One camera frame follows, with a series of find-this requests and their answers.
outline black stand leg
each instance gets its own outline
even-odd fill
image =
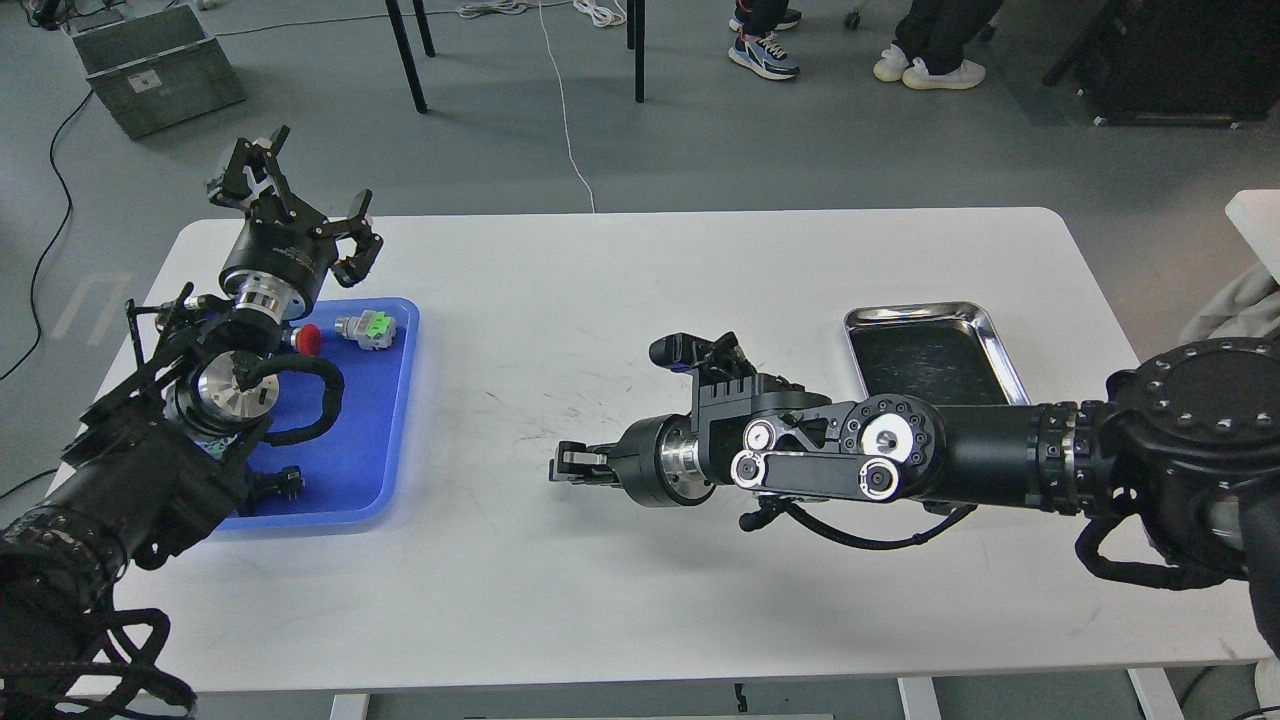
[[[1117,5],[1116,0],[1111,0],[1106,4],[1105,8],[1102,8],[1102,10],[1098,12],[1097,15],[1093,15],[1093,19],[1089,20],[1089,24],[1080,31],[1080,35],[1078,35],[1075,40],[1071,41],[1071,45],[1066,47],[1066,51],[1062,53],[1062,56],[1059,58],[1057,61],[1053,63],[1053,67],[1050,68],[1048,72],[1044,73],[1044,77],[1041,78],[1042,85],[1052,87],[1057,85],[1060,79],[1062,79],[1062,76],[1066,74],[1066,70],[1069,70],[1071,65],[1074,65],[1076,60],[1080,59],[1080,55],[1083,55],[1084,51],[1088,50],[1089,46],[1093,45],[1093,42],[1102,36],[1102,31],[1106,29],[1107,23],[1111,22],[1111,18],[1114,18],[1116,14],[1116,5]]]
[[[408,33],[404,32],[404,18],[399,14],[399,0],[387,0],[387,14],[392,19],[392,32],[401,51],[401,61],[404,63],[404,78],[408,79],[408,91],[413,94],[413,106],[419,114],[425,115],[426,97],[422,97],[422,82],[417,79],[417,65],[413,64],[413,53],[408,49]]]
[[[422,50],[428,58],[435,58],[435,44],[431,42],[431,28],[426,24],[426,10],[422,0],[413,0],[413,17],[417,18],[417,33],[422,36]]]
[[[644,0],[628,0],[635,8],[636,102],[644,102]]]

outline white cable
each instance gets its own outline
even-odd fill
[[[618,9],[617,13],[596,5],[595,0],[573,0],[573,9],[584,15],[590,15],[591,24],[600,28],[620,26],[627,22],[627,12],[622,9],[622,4],[618,0],[613,0],[613,6]]]
[[[577,161],[573,160],[573,142],[568,138],[568,105],[564,102],[564,78],[561,77],[559,63],[556,61],[556,54],[552,53],[552,36],[547,32],[547,19],[543,17],[541,5],[538,5],[538,22],[543,26],[543,37],[547,38],[547,55],[552,59],[552,68],[556,69],[556,82],[561,88],[561,117],[564,119],[564,147],[568,150],[568,163],[573,165],[577,179],[582,181],[582,186],[586,187],[586,197],[591,201],[591,213],[595,213],[595,191],[591,190],[591,184],[582,177],[582,170],[577,169]]]
[[[465,19],[475,19],[483,15],[518,15],[525,10],[538,6],[541,10],[541,5],[536,3],[530,3],[529,0],[493,0],[490,3],[467,3],[466,5],[458,5],[458,15]]]

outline sneaker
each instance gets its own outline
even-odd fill
[[[872,72],[881,82],[897,82],[902,79],[902,72],[910,67],[911,61],[906,59],[906,53],[902,53],[896,42],[890,42],[888,47],[881,53],[881,59],[876,61]]]
[[[733,17],[728,19],[728,28],[733,32],[742,32],[742,26],[746,24],[746,17],[740,18],[739,15],[745,15],[741,8],[733,10]],[[782,22],[780,22],[778,27],[773,29],[774,31],[791,29],[797,24],[800,24],[800,10],[792,10],[791,8],[787,8],[787,12],[782,14]]]
[[[791,79],[800,73],[800,65],[787,56],[772,35],[754,42],[739,35],[728,47],[728,59],[764,79]]]
[[[902,73],[902,85],[911,90],[969,90],[987,77],[987,68],[973,60],[963,60],[960,67],[943,76],[931,76],[922,58],[911,60]]]

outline blue sneaker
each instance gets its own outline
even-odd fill
[[[742,32],[742,26],[746,24],[746,18],[748,14],[742,12],[742,8],[736,8],[728,19],[728,28],[733,32]],[[782,14],[782,20],[778,23],[778,27],[773,29],[776,32],[782,32],[785,29],[791,29],[797,24],[800,24],[800,10],[787,8],[787,12]]]
[[[764,79],[791,79],[800,74],[800,65],[787,56],[773,35],[754,42],[739,35],[728,49],[728,59]]]

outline white cloth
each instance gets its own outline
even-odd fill
[[[1210,337],[1262,337],[1280,329],[1280,283],[1262,263],[1224,287],[1183,328],[1179,343]]]

